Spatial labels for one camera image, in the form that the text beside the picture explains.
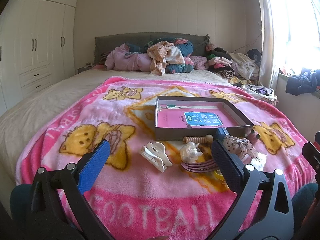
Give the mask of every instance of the cable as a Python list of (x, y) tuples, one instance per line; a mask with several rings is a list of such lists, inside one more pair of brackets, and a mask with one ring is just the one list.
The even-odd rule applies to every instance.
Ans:
[(262, 32), (259, 34), (259, 36), (258, 36), (254, 41), (251, 41), (251, 42), (253, 42), (253, 43), (250, 42), (249, 44), (244, 45), (243, 47), (240, 47), (240, 48), (238, 48), (238, 49), (242, 49), (242, 48), (244, 48), (244, 47), (248, 47), (248, 46), (250, 46), (250, 45), (253, 45), (261, 35), (262, 35)]

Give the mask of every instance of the cardboard box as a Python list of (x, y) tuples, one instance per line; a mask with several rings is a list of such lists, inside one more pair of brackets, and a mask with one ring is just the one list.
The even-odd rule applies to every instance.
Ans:
[(219, 127), (243, 138), (253, 128), (253, 123), (226, 99), (169, 96), (157, 97), (155, 125), (157, 141), (214, 136)]

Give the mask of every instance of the nightstand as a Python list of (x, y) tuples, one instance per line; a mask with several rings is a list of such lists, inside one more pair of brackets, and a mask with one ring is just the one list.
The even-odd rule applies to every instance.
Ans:
[(90, 66), (86, 66), (86, 67), (81, 67), (81, 68), (78, 68), (78, 74), (83, 72), (83, 71), (86, 71), (86, 70), (89, 70), (89, 69), (92, 69), (93, 67), (90, 67)]

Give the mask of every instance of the wardrobe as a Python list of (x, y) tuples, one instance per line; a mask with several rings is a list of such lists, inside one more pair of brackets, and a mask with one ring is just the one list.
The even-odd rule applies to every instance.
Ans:
[(0, 115), (75, 75), (76, 0), (9, 0), (0, 15)]

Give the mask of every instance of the drawer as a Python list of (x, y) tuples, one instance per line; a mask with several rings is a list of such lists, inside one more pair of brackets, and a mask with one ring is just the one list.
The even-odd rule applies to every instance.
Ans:
[(24, 87), (25, 85), (28, 85), (46, 76), (49, 76), (50, 74), (51, 74), (51, 70), (49, 65), (42, 66), (40, 68), (36, 68), (34, 70), (28, 71), (26, 73), (19, 75), (20, 86)]
[(35, 82), (32, 82), (31, 84), (28, 84), (21, 88), (23, 98), (26, 98), (36, 92), (39, 92), (42, 89), (49, 87), (50, 85), (52, 85), (51, 76), (47, 76)]

